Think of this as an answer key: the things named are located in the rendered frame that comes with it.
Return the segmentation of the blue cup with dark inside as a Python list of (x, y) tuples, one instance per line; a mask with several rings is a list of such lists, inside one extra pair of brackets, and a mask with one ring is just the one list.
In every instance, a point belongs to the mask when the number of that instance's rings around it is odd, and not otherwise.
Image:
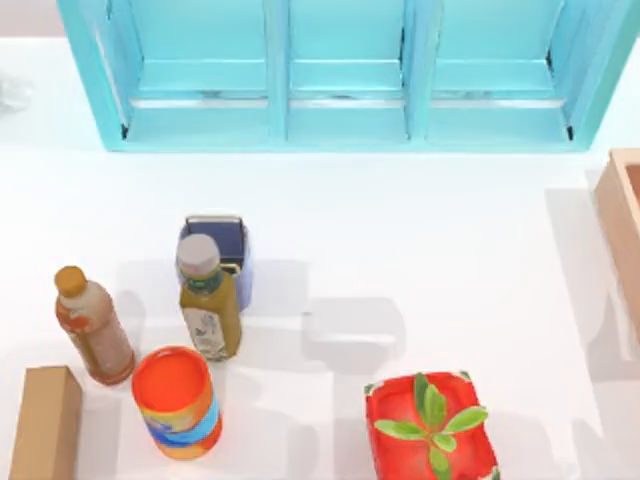
[(218, 245), (223, 268), (234, 280), (238, 308), (244, 313), (253, 294), (253, 260), (250, 235), (238, 215), (190, 215), (184, 220), (178, 241), (191, 234), (204, 234)]

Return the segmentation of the green bottle with grey cap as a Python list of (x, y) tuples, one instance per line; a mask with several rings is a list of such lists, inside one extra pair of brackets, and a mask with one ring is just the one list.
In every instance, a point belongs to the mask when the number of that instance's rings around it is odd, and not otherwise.
[(183, 277), (179, 305), (195, 348), (212, 362), (234, 357), (242, 339), (240, 312), (216, 242), (205, 234), (186, 236), (177, 263)]

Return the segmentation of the light blue rack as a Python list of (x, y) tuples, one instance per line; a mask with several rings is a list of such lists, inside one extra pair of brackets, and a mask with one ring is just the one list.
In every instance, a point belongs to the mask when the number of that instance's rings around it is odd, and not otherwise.
[(106, 149), (588, 149), (640, 0), (57, 0)]

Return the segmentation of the orange can with blue band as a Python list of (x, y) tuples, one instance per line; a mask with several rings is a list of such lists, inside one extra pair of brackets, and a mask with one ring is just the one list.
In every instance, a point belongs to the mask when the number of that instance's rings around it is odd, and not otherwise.
[(222, 433), (222, 416), (207, 362), (183, 346), (166, 346), (136, 366), (132, 395), (156, 446), (175, 460), (209, 452)]

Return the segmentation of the brown bottle with yellow cap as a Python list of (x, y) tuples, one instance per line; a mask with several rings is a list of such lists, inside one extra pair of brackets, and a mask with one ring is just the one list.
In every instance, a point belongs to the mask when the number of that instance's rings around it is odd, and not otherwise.
[(79, 352), (89, 375), (103, 385), (124, 382), (134, 370), (136, 355), (111, 295), (77, 266), (58, 270), (54, 283), (58, 323)]

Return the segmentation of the salmon-coloured shallow box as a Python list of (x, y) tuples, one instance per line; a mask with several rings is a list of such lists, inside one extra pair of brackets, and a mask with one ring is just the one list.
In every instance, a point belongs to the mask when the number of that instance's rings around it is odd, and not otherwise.
[(594, 194), (630, 323), (640, 344), (640, 148), (610, 150)]

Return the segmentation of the brown cardboard box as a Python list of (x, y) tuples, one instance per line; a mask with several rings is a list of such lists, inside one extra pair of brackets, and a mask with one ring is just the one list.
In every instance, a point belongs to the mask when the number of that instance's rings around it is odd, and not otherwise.
[(8, 480), (76, 480), (82, 401), (69, 367), (25, 371)]

